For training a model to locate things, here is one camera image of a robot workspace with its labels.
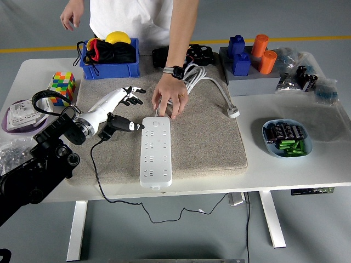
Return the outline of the person's right hand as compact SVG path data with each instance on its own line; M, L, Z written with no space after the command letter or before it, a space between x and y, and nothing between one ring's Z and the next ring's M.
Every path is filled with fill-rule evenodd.
M84 13L84 4L69 2L64 8L60 20L64 29L73 31L80 25L80 19Z

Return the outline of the person's left hand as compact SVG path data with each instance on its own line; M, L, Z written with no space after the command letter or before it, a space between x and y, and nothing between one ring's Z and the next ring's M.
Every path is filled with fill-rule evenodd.
M163 73L151 100L154 110L158 108L159 116L165 115L169 100L172 101L171 118L175 119L183 113L189 101L188 92L182 80L172 77L171 74Z

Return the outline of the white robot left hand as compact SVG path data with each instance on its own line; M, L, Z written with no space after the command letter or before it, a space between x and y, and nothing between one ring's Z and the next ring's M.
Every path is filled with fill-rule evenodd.
M79 114L74 122L83 131L86 138L90 138L98 131L99 124L107 121L107 114L113 112L118 104L142 105L143 102L134 95L135 92L146 93L146 90L129 86L117 88L100 99L87 113Z

